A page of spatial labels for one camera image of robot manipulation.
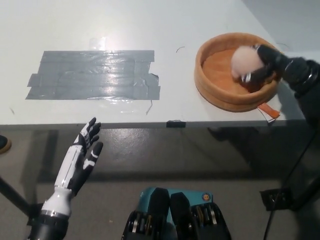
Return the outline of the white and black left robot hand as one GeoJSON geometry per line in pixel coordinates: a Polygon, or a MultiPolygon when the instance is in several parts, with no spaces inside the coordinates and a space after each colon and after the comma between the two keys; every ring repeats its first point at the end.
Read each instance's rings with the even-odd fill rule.
{"type": "Polygon", "coordinates": [[[41,209],[41,214],[51,217],[70,217],[71,201],[93,171],[103,149],[98,142],[101,123],[94,117],[79,132],[68,148],[54,183],[54,193],[41,209]]]}

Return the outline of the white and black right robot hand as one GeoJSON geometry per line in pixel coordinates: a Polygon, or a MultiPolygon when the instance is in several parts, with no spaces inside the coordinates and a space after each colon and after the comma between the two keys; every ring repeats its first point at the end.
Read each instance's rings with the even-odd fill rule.
{"type": "Polygon", "coordinates": [[[252,47],[262,61],[263,66],[257,70],[240,75],[243,84],[261,84],[276,74],[283,79],[301,97],[320,84],[320,64],[303,57],[288,57],[280,51],[265,44],[252,47]]]}

